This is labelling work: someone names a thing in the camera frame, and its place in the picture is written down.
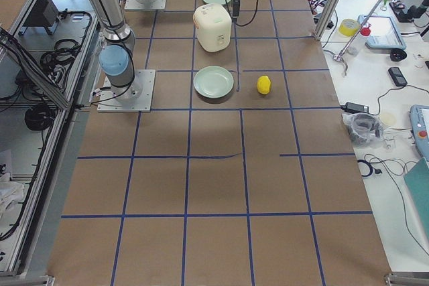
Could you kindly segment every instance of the tape roll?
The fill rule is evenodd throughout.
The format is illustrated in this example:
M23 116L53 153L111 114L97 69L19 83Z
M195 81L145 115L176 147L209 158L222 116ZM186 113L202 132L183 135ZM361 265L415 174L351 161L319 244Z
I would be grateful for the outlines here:
M344 19L340 27L338 28L338 31L343 34L344 36L353 36L356 34L356 31L359 29L360 25L357 21L353 19Z

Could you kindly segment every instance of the lemon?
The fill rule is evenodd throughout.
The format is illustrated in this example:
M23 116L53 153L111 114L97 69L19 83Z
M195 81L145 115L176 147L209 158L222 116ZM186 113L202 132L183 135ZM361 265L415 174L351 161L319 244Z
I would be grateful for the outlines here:
M257 79L256 89L260 94L268 94L271 87L271 80L268 76L263 75Z

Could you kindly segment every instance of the metal base plate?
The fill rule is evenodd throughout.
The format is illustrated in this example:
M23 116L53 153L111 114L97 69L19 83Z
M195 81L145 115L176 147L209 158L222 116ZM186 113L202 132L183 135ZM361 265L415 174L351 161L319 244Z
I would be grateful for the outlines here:
M143 85L143 91L139 97L127 101L120 101L113 97L113 93L108 90L102 92L100 100L112 98L106 102L99 103L97 110L100 113L114 112L150 112L152 103L152 94L155 84L155 70L135 70L135 80ZM106 78L103 86L110 86L109 80Z
M137 0L127 0L125 4L125 10L129 11L145 11L145 10L156 10L165 9L167 0L156 0L153 3L139 3Z

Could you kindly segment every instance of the white table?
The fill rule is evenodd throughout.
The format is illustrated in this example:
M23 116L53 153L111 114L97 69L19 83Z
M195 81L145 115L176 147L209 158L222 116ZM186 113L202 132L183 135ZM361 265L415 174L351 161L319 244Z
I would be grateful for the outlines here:
M374 6L377 0L340 0L336 12L341 22L345 18L356 19L360 14L366 14ZM387 11L377 9L378 15L393 15L387 6ZM401 32L410 33L416 31L412 23L397 23ZM327 30L322 38L325 43L330 30ZM341 104L355 102L369 106L371 113L378 112L377 97L388 89L394 88L387 69L397 66L401 68L408 84L429 90L429 69L425 61L429 60L429 44L422 41L418 35L404 38L407 44L408 57L402 62L392 62L388 53L364 48L355 58L345 56L349 65L347 75L341 63L335 62L332 56L326 53L326 61L330 69L337 96ZM339 53L349 39L334 31L325 49ZM390 148L365 148L355 149L358 159L366 153L372 153L381 159L398 158L404 161L418 161L420 156L411 138L411 124L409 118L410 107L413 104L429 105L429 94L405 88L391 91L381 99L381 111L389 113L395 123L391 128L407 129L405 131L386 130L385 138ZM406 230L404 209L400 194L386 174L382 166L381 175L372 175L364 179L367 194L377 222L380 237L392 271L429 271L429 256L416 244ZM391 165L395 171L399 168ZM366 174L366 166L361 168L362 174ZM414 236L423 247L429 251L429 242L418 220L414 205L403 177L394 176L406 200L408 224Z

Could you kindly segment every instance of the grid of blue tape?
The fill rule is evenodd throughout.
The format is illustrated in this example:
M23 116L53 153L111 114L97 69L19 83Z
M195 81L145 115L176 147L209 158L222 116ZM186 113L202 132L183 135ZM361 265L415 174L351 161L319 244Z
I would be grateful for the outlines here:
M185 274L186 274L186 229L187 229L187 219L188 218L206 218L206 217L246 217L247 219L247 235L248 235L248 245L249 245L249 264L250 264L250 273L251 273L251 284L252 286L255 286L255 275L254 275L254 268L253 268L253 254L252 254L252 239L251 239L251 218L252 217L258 217L258 216L308 216L310 218L310 224L312 228L312 235L314 239L314 248L316 251L316 256L318 260L318 267L320 271L320 278L322 281L322 285L326 286L326 281L324 278L324 271L322 266L322 259L320 256L320 251L318 248L318 239L316 234L316 228L314 226L314 216L326 216L326 215L360 215L360 214L372 214L372 211L340 211L340 212L313 212L310 202L310 195L308 193L308 186L306 182L306 175L304 171L304 165L302 162L303 157L326 157L326 156L352 156L355 155L354 153L301 153L300 151L300 142L298 140L298 132L296 128L296 122L295 122L295 116L294 111L296 110L320 110L320 109L339 109L338 106L328 106L328 107L293 107L292 101L290 98L290 91L288 86L288 72L297 71L294 69L285 69L284 65L284 58L282 56L281 51L281 45L280 40L281 39L298 39L298 38L309 38L310 36L302 36L302 37L278 37L278 29L277 24L275 21L275 11L309 11L308 8L303 9L273 9L273 3L272 0L269 0L271 9L266 10L259 10L259 11L268 11L271 12L273 17L273 23L275 28L275 34L276 37L271 38L263 38L263 39L274 39L277 40L278 43L278 50L280 54L280 60L282 64L281 70L264 70L264 72L281 72L284 75L284 80L286 84L286 92L288 94L288 100L289 100L289 106L288 108L264 108L264 109L241 109L241 108L232 108L232 109L195 109L192 108L192 80L194 73L196 72L194 70L194 47L196 43L196 34L194 29L194 34L192 37L189 38L167 38L167 39L192 39L193 40L193 51L192 51L192 67L191 70L158 70L157 72L191 72L191 82L190 82L190 102L189 102L189 108L188 109L152 109L153 111L189 111L189 120L188 120L188 146L187 146L187 154L186 155L163 155L163 156L144 156L144 155L136 155L135 154L135 148L137 144L137 137L139 132L139 125L142 118L142 114L139 113L137 118L137 124L135 128L135 135L134 135L134 141L133 141L133 149L131 155L97 155L97 156L80 156L79 159L129 159L130 160L130 166L129 166L129 173L128 173L128 179L127 179L127 186L125 191L125 198L123 203L123 209L121 214L101 214L101 215L63 215L63 219L75 219L75 218L120 218L121 223L119 226L119 233L117 238L117 246L115 251L115 260L113 264L113 270L112 270L112 276L111 276L111 286L114 286L115 284L115 274L117 270L117 262L118 262L118 256L119 256L119 250L121 248L121 240L122 240L122 232L123 232L123 225L126 218L183 218L184 219L184 227L183 227L183 250L182 250L182 278L181 278L181 285L185 286ZM187 11L168 11L165 10L165 12L187 12ZM147 39L149 40L149 49L147 52L147 58L145 61L145 68L147 68L147 64L149 61L150 51L151 51L151 43L154 39L165 39L165 38L155 38L154 37L154 27L157 21L158 13L155 14L154 22L152 26L151 36L149 38L138 38L138 39ZM261 39L261 37L257 38L249 38L249 37L237 37L235 36L235 49L236 49L236 58L237 58L237 70L239 70L239 55L238 55L238 41L239 40L246 40L246 39ZM301 72L312 72L312 71L328 71L329 69L326 68L313 68L313 69L305 69L305 70L299 70ZM258 72L259 70L246 70L248 72ZM270 111L270 110L285 110L290 111L292 116L292 125L294 129L294 136L296 140L296 146L298 149L298 153L285 153L280 154L280 157L297 157L300 162L300 168L302 173L302 179L304 184L304 190L306 195L306 201L308 206L307 212L272 212L272 213L250 213L249 211L249 192L247 189L247 170L246 170L246 152L245 152L245 136L244 136L244 120L243 120L243 111ZM244 169L244 186L245 186L245 202L246 202L246 213L238 213L238 214L188 214L188 186L189 186L189 163L191 159L219 159L219 158L228 158L232 157L232 155L220 155L220 156L195 156L190 155L190 133L191 133L191 120L192 120L192 111L239 111L240 114L240 122L241 122L241 144L242 144L242 158L243 158L243 169ZM128 193L129 193L129 186L131 183L131 174L133 171L133 163L135 159L167 159L167 158L183 158L186 159L186 188L185 188L185 200L184 200L184 213L183 214L126 214L126 208L127 208L127 200L128 200Z

